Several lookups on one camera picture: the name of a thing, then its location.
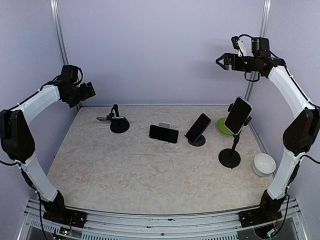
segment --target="aluminum frame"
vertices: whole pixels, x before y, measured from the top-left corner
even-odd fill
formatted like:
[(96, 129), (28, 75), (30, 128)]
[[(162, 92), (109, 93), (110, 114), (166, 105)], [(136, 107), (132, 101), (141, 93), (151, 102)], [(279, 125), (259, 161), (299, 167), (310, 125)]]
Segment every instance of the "aluminum frame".
[[(285, 214), (287, 201), (281, 206)], [(103, 212), (70, 207), (88, 213), (84, 228), (73, 227), (69, 239), (76, 240), (233, 240), (238, 239), (238, 232), (261, 227), (241, 227), (238, 213), (257, 206), (197, 214), (146, 215)], [(294, 221), (294, 230), (299, 240), (308, 240), (306, 226), (296, 199), (289, 201), (287, 218)], [(46, 232), (53, 233), (66, 225), (43, 220)], [(39, 218), (39, 202), (30, 199), (24, 211), (22, 226), (18, 240), (25, 240), (30, 227), (41, 229)]]
[[(259, 36), (261, 38), (264, 38), (267, 35), (269, 16), (270, 16), (271, 5), (272, 5), (271, 3), (272, 3), (272, 0), (264, 0), (262, 20), (261, 20), (260, 33), (259, 33)], [(256, 71), (252, 72), (250, 75), (250, 80), (256, 79), (257, 76), (258, 76), (258, 73)], [(252, 96), (254, 86), (255, 86), (255, 82), (250, 81), (246, 88), (244, 98), (248, 101)]]
[[(60, 21), (58, 0), (50, 0), (50, 7), (51, 7), (51, 13), (53, 18), (56, 38), (58, 41), (60, 56), (61, 56), (63, 65), (69, 65), (70, 63), (67, 55), (64, 35), (63, 35), (61, 21)], [(81, 103), (77, 104), (76, 105), (77, 111), (79, 111), (81, 107), (82, 107)]]

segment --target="lavender backdrop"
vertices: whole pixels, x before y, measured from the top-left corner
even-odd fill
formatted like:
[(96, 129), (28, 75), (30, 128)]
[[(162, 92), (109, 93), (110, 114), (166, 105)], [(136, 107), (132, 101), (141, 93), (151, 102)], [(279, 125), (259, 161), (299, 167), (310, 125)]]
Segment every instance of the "lavender backdrop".
[(70, 61), (97, 96), (84, 105), (228, 105), (245, 93), (215, 64), (231, 37), (257, 36), (263, 0), (59, 1)]
[[(0, 1), (0, 110), (21, 102), (61, 72), (50, 1)], [(36, 153), (47, 172), (76, 115), (56, 103), (31, 123)], [(0, 150), (0, 159), (9, 162)], [(19, 169), (0, 164), (0, 238), (17, 237), (28, 199), (34, 193)]]
[[(320, 104), (320, 1), (273, 1), (267, 37), (271, 50), (284, 58), (295, 80), (311, 100)], [(284, 130), (293, 121), (287, 103), (267, 79), (255, 86), (252, 123), (269, 153), (280, 163)], [(309, 155), (320, 161), (320, 138)], [(289, 193), (296, 196), (306, 221), (310, 239), (319, 239), (320, 166), (305, 160)]]

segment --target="metal base frame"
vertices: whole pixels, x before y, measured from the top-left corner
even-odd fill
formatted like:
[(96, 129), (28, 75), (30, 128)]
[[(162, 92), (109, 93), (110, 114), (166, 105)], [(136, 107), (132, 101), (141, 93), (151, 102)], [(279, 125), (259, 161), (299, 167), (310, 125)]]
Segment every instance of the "metal base frame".
[[(286, 202), (281, 206), (284, 215)], [(237, 210), (179, 214), (179, 215), (142, 215), (122, 214), (103, 211), (94, 211), (68, 207), (76, 211), (87, 213), (84, 228), (72, 227), (68, 236), (74, 240), (137, 240), (137, 239), (175, 239), (175, 240), (237, 240), (238, 232), (262, 227), (270, 222), (254, 227), (241, 227), (238, 214), (241, 211), (255, 209), (255, 207)], [(295, 222), (295, 231), (299, 240), (307, 240), (305, 225), (296, 200), (289, 201), (287, 219)], [(43, 220), (46, 232), (58, 233), (61, 228), (69, 226)], [(18, 240), (25, 240), (29, 229), (41, 229), (39, 218), (39, 202), (30, 199), (25, 209), (23, 223)]]

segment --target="cable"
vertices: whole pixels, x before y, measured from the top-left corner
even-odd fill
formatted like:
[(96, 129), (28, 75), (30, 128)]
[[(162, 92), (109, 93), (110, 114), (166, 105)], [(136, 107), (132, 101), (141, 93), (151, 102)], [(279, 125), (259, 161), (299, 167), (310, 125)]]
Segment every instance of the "cable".
[(307, 98), (307, 96), (304, 94), (304, 92), (302, 91), (302, 89), (299, 87), (298, 83), (295, 81), (295, 79), (292, 77), (292, 75), (290, 74), (287, 66), (284, 66), (286, 73), (289, 75), (290, 79), (292, 80), (292, 82), (294, 83), (294, 85), (296, 86), (296, 88), (299, 90), (299, 92), (302, 94), (302, 96), (304, 97), (305, 100), (309, 100)]
[[(279, 57), (277, 55), (275, 55), (272, 51), (269, 50), (269, 52), (277, 59), (279, 59)], [(294, 83), (294, 85), (296, 86), (296, 88), (299, 90), (299, 92), (302, 94), (302, 96), (304, 97), (305, 100), (308, 101), (309, 104), (311, 104), (312, 106), (314, 106), (317, 109), (320, 109), (320, 106), (315, 105), (314, 103), (312, 103), (311, 101), (309, 101), (309, 99), (307, 98), (307, 96), (304, 94), (304, 92), (302, 91), (302, 89), (299, 87), (299, 85), (297, 84), (296, 80), (292, 77), (291, 73), (289, 72), (287, 66), (284, 66), (286, 73), (289, 75), (290, 79), (292, 80), (292, 82)]]
[(312, 106), (314, 106), (316, 109), (320, 109), (320, 106), (315, 105), (314, 103), (312, 103), (312, 102), (310, 102), (310, 101), (308, 101), (308, 103), (311, 104)]
[(41, 211), (42, 200), (41, 200), (41, 196), (40, 196), (39, 191), (36, 191), (36, 193), (38, 194), (38, 197), (39, 197), (39, 215), (40, 215), (40, 223), (41, 223), (42, 233), (43, 233), (43, 236), (44, 236), (45, 240), (48, 240), (48, 238), (46, 236), (45, 229), (44, 229), (44, 224), (42, 222), (42, 211)]
[(248, 38), (253, 39), (253, 37), (248, 34), (241, 34), (238, 38), (240, 39), (241, 37), (248, 37)]
[(306, 158), (310, 159), (311, 161), (313, 161), (316, 164), (320, 164), (320, 161), (317, 161), (317, 160), (313, 159), (312, 157), (310, 157), (309, 155), (306, 155), (306, 154), (302, 155), (299, 160), (301, 160), (303, 157), (306, 157)]
[(81, 78), (80, 78), (80, 80), (78, 78), (78, 81), (75, 82), (75, 83), (72, 83), (72, 85), (79, 85), (82, 82), (82, 79), (84, 78), (84, 73), (82, 72), (82, 69), (80, 67), (77, 67), (77, 68), (78, 68), (78, 70), (79, 70), (79, 72), (81, 74)]
[(244, 79), (247, 80), (248, 82), (256, 83), (256, 82), (258, 82), (258, 81), (260, 80), (260, 77), (259, 77), (259, 76), (260, 76), (260, 75), (259, 75), (260, 73), (258, 73), (258, 78), (255, 79), (255, 80), (247, 79), (247, 73), (248, 73), (247, 71), (244, 73)]
[(273, 234), (272, 236), (266, 236), (266, 238), (263, 238), (263, 239), (272, 239), (281, 231), (281, 229), (285, 225), (285, 221), (287, 219), (287, 214), (288, 214), (288, 208), (289, 208), (289, 200), (290, 200), (290, 195), (288, 195), (288, 186), (286, 186), (285, 195), (287, 196), (287, 202), (286, 202), (285, 214), (284, 214), (282, 224), (281, 224), (280, 228), (276, 231), (275, 234)]
[(67, 240), (67, 239), (70, 237), (71, 233), (72, 233), (72, 227), (71, 227), (71, 224), (72, 224), (72, 217), (70, 218), (70, 224), (69, 224), (70, 232), (69, 232), (69, 234), (67, 235), (67, 237), (66, 237), (66, 239), (65, 239), (65, 240)]
[(279, 57), (277, 57), (277, 55), (275, 55), (272, 51), (269, 50), (269, 53), (271, 53), (275, 58), (279, 59)]
[(19, 163), (18, 161), (16, 161), (15, 163), (7, 163), (7, 162), (4, 162), (4, 161), (0, 160), (0, 164), (6, 165), (6, 166), (14, 166), (14, 165), (16, 165), (18, 163)]
[(54, 79), (52, 79), (51, 82), (54, 82), (55, 80), (57, 80), (58, 77), (60, 77), (60, 75), (58, 75)]
[(244, 53), (241, 51), (241, 48), (239, 47), (239, 45), (238, 45), (238, 50), (240, 51), (241, 56), (244, 57)]

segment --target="green plate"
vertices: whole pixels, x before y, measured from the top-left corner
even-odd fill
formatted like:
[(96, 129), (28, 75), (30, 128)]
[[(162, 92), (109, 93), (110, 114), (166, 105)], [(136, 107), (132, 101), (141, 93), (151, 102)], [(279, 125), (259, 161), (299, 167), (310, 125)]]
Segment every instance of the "green plate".
[(230, 132), (230, 130), (228, 128), (226, 128), (225, 126), (225, 121), (226, 121), (226, 117), (220, 118), (218, 120), (218, 122), (216, 123), (218, 129), (220, 130), (220, 132), (222, 132), (223, 134), (232, 136), (232, 132)]

